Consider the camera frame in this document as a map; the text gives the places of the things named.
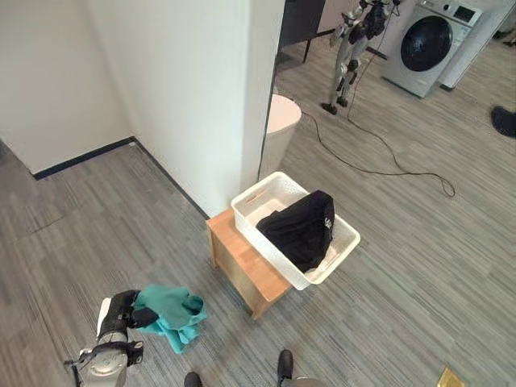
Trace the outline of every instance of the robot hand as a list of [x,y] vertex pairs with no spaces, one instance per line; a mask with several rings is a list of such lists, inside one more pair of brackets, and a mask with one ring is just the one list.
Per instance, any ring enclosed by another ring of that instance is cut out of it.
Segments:
[[152,324],[158,315],[148,308],[134,310],[139,290],[128,290],[102,301],[97,325],[97,345],[83,349],[78,360],[64,363],[69,367],[75,386],[121,387],[125,384],[127,367],[141,363],[144,343],[128,343],[127,328]]

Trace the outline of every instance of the black chair leg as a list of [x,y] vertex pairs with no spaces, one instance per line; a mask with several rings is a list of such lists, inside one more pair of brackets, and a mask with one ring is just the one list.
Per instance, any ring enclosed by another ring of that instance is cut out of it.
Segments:
[[306,58],[308,57],[308,50],[310,50],[310,43],[312,43],[312,39],[308,39],[306,41],[305,57],[303,58],[303,63],[306,62]]

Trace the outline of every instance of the laundry basket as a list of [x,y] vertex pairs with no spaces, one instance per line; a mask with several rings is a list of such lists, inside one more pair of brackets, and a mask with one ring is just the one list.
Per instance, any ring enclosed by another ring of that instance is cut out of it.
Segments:
[[282,172],[275,172],[231,201],[238,231],[297,290],[321,284],[360,242],[360,234],[335,215],[333,240],[321,264],[303,273],[274,246],[256,224],[273,211],[281,211],[308,195],[298,183]]

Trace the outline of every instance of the wooden side table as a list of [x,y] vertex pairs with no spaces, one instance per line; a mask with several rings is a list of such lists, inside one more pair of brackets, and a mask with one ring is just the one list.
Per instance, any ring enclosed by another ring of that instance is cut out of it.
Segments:
[[233,209],[206,221],[213,265],[220,267],[252,310],[254,320],[292,286],[236,230]]

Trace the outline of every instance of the teal towel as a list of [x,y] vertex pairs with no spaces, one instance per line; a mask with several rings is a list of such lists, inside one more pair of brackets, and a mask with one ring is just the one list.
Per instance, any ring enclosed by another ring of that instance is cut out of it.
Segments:
[[204,301],[190,296],[186,287],[150,285],[139,292],[135,309],[150,308],[160,316],[154,323],[139,328],[145,333],[167,336],[176,353],[199,336],[198,324],[206,318]]

